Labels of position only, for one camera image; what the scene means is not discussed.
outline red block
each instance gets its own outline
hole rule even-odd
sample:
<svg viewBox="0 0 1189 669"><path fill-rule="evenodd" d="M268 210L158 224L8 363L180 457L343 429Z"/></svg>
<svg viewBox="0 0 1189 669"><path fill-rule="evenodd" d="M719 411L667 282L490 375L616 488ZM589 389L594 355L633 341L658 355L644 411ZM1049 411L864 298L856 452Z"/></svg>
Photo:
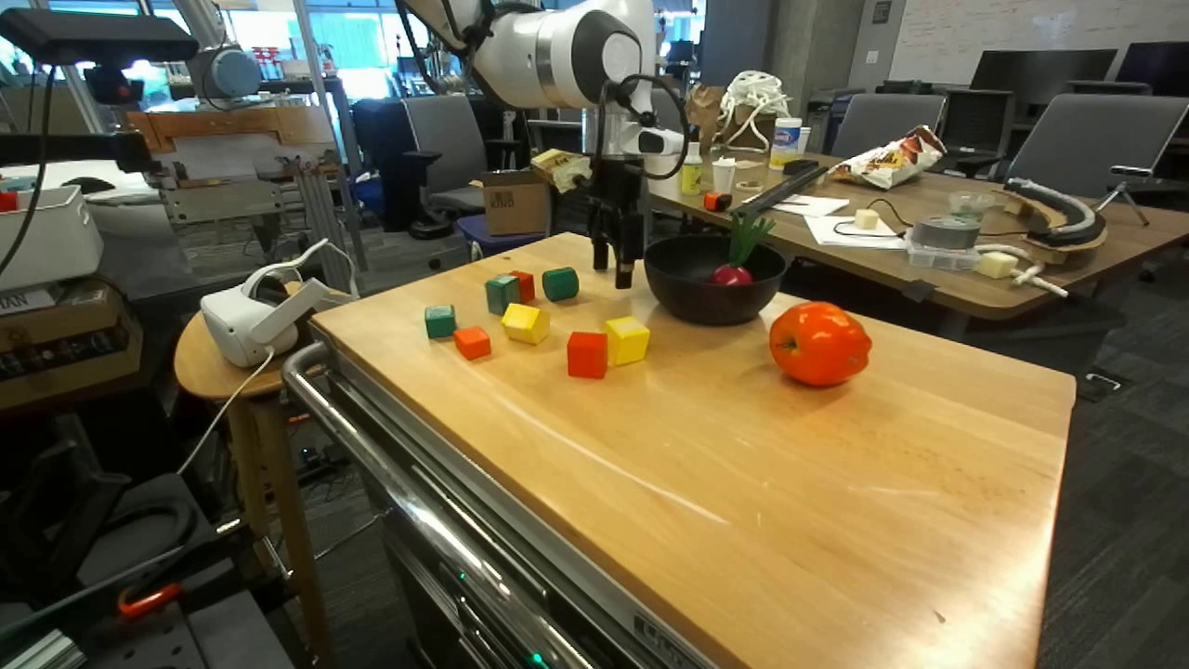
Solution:
<svg viewBox="0 0 1189 669"><path fill-rule="evenodd" d="M569 375L601 379L606 375L606 334L601 330L569 334L564 355L569 355Z"/></svg>
<svg viewBox="0 0 1189 669"><path fill-rule="evenodd" d="M459 325L455 330L455 349L470 359L490 355L490 334L483 325Z"/></svg>
<svg viewBox="0 0 1189 669"><path fill-rule="evenodd" d="M533 303L534 301L534 275L533 270L512 270L517 275L517 301Z"/></svg>

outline green block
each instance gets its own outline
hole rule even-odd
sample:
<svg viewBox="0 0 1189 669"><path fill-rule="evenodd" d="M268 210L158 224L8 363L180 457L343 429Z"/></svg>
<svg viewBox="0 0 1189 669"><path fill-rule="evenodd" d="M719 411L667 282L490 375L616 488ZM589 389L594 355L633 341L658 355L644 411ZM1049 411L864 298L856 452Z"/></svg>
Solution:
<svg viewBox="0 0 1189 669"><path fill-rule="evenodd" d="M517 298L521 282L512 270L488 277L488 312L504 317Z"/></svg>
<svg viewBox="0 0 1189 669"><path fill-rule="evenodd" d="M549 267L549 270L543 275L543 284L545 284L545 298L549 298L549 301L573 301L573 298L579 298L579 270L573 270L573 267Z"/></svg>
<svg viewBox="0 0 1189 669"><path fill-rule="evenodd" d="M459 325L455 303L426 303L426 307L424 307L424 334L426 334L426 339L450 339L455 325Z"/></svg>

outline toy block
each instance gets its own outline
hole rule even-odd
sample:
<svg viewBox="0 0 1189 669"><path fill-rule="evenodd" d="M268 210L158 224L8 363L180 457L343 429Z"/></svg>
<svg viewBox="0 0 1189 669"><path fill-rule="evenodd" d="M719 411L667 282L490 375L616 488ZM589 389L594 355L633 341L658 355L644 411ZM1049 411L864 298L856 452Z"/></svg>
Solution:
<svg viewBox="0 0 1189 669"><path fill-rule="evenodd" d="M545 284L545 298L549 298L549 301L573 301L573 298L579 298L579 270L573 270L573 267L549 267L549 270L543 275L543 284Z"/></svg>
<svg viewBox="0 0 1189 669"><path fill-rule="evenodd" d="M501 317L501 323L504 323L504 334L512 339L512 341L543 341L545 334L549 334L549 312L545 307L534 307L534 303L509 303L504 307L504 317Z"/></svg>
<svg viewBox="0 0 1189 669"><path fill-rule="evenodd" d="M601 379L606 375L606 334L601 330L569 334L564 367L575 379Z"/></svg>
<svg viewBox="0 0 1189 669"><path fill-rule="evenodd" d="M533 270L512 270L517 275L517 301L534 303L534 275Z"/></svg>
<svg viewBox="0 0 1189 669"><path fill-rule="evenodd" d="M455 303L426 303L424 307L424 334L426 339L450 339L455 334L455 325L459 325L459 319L455 319Z"/></svg>
<svg viewBox="0 0 1189 669"><path fill-rule="evenodd" d="M490 339L488 339L483 325L459 325L459 330L455 330L455 349L459 349L462 355L470 355L470 359L490 355Z"/></svg>
<svg viewBox="0 0 1189 669"><path fill-rule="evenodd" d="M512 270L488 277L488 312L504 317L517 294L521 294L521 282Z"/></svg>
<svg viewBox="0 0 1189 669"><path fill-rule="evenodd" d="M611 367L621 367L621 363L637 363L647 355L647 341L651 341L651 325L639 323L639 319L606 319L601 323L606 330L606 349L611 349Z"/></svg>

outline black bowl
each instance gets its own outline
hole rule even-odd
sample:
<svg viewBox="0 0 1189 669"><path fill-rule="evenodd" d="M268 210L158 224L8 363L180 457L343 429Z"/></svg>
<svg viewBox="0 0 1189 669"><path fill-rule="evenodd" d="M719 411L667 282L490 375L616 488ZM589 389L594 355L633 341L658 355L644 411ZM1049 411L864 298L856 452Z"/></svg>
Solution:
<svg viewBox="0 0 1189 669"><path fill-rule="evenodd" d="M788 263L777 247L758 245L744 263L755 282L719 284L714 267L722 267L724 261L724 235L682 235L651 245L644 254L644 270L663 307L678 319L719 325L747 323L772 301Z"/></svg>

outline yellow cube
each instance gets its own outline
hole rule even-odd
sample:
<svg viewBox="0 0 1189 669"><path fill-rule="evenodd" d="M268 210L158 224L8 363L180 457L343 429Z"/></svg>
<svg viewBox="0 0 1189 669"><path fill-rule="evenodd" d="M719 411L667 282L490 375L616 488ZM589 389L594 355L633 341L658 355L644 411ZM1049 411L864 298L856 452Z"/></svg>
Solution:
<svg viewBox="0 0 1189 669"><path fill-rule="evenodd" d="M623 367L647 355L651 325L639 319L606 319L606 363Z"/></svg>
<svg viewBox="0 0 1189 669"><path fill-rule="evenodd" d="M545 341L545 334L549 334L549 312L545 307L534 307L534 303L509 303L504 307L504 317L501 317L501 323L504 323L504 334L512 339L512 341L533 341L533 345L539 345L539 341Z"/></svg>

